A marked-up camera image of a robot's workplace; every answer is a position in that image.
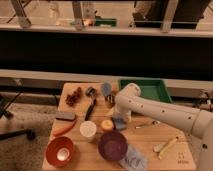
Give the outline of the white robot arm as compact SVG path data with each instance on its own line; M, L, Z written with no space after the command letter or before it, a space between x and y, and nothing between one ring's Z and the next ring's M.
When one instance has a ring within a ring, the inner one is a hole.
M114 114L128 117L132 112L201 139L202 147L196 171L213 171L213 113L142 98L140 87L130 83L116 94Z

